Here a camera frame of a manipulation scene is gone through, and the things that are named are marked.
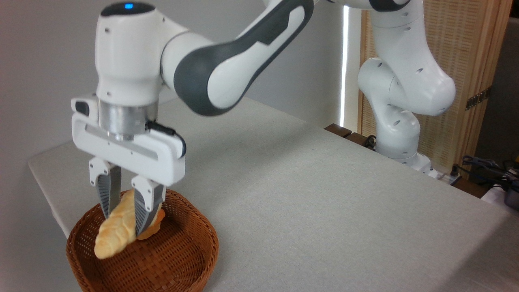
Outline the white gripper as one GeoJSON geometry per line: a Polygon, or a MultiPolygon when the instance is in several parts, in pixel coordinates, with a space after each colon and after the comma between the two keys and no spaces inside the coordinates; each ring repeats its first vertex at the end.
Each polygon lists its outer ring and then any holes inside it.
{"type": "Polygon", "coordinates": [[[141,235],[161,208],[165,186],[185,175],[183,140],[153,129],[131,140],[118,140],[100,127],[98,98],[93,95],[72,98],[71,108],[73,142],[94,156],[89,161],[90,183],[97,190],[106,219],[120,203],[122,168],[139,174],[131,182],[135,191],[135,232],[141,235]]]}

